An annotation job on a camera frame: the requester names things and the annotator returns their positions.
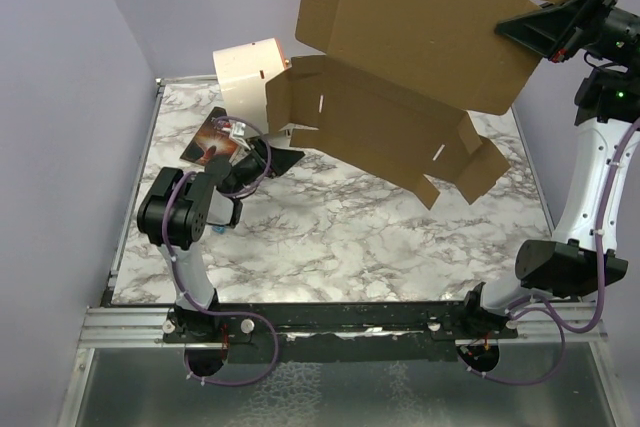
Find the brown cardboard box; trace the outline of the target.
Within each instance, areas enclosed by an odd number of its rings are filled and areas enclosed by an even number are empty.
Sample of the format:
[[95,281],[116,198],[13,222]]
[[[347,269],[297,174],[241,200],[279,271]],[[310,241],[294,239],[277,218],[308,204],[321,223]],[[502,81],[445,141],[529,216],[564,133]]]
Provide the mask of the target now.
[[509,164],[471,120],[503,115],[540,55],[495,32],[562,0],[301,0],[296,39],[311,47],[266,84],[271,132],[412,192],[437,181],[468,203]]

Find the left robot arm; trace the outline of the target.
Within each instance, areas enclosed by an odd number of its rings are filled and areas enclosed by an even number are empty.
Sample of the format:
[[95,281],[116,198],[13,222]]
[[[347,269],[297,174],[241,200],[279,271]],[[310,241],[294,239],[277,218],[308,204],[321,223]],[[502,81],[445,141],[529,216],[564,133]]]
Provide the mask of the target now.
[[212,311],[218,295],[206,273],[200,247],[205,228],[234,228],[243,200],[266,179],[287,173],[305,157],[301,150],[277,148],[262,139],[249,142],[239,161],[218,148],[202,172],[163,167],[138,208],[138,231],[158,247],[176,292],[176,315],[186,329],[206,342],[220,332],[221,318]]

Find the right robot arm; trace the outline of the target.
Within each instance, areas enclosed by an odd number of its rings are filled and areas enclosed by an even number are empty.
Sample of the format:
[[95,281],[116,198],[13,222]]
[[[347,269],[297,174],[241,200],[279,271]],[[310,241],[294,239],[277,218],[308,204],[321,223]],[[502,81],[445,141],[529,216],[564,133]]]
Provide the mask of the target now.
[[553,63],[578,52],[597,59],[575,96],[579,151],[561,219],[548,241],[520,247],[514,274],[466,294],[456,320],[469,337],[501,331],[508,321],[553,297],[597,295],[599,322],[607,285],[621,280],[617,215],[629,163],[639,145],[639,17],[617,0],[564,0],[499,22],[495,31]]

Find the dark paperback book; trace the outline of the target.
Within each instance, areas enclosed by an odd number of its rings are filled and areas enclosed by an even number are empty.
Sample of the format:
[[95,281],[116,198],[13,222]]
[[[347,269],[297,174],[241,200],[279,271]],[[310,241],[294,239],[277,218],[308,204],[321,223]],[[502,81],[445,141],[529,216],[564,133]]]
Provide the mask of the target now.
[[230,123],[215,122],[217,118],[226,115],[227,112],[224,108],[215,107],[187,144],[180,159],[191,164],[205,166],[215,157],[233,158],[238,152],[239,146],[229,138],[229,133],[224,131],[224,128],[228,128]]

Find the cream cylindrical container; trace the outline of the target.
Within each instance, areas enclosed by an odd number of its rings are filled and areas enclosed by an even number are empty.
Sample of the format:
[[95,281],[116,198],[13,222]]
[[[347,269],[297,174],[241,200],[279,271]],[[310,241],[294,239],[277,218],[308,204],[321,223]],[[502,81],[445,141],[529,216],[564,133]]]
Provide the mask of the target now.
[[217,50],[212,59],[227,114],[268,134],[266,84],[288,67],[279,41],[268,38]]

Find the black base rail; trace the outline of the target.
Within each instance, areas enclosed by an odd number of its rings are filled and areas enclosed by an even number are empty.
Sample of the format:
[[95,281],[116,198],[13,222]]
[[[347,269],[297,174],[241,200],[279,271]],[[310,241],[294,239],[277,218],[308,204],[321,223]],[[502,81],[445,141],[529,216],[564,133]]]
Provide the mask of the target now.
[[459,341],[517,336],[503,320],[467,319],[460,301],[219,303],[213,311],[171,308],[164,342],[238,364],[454,362]]

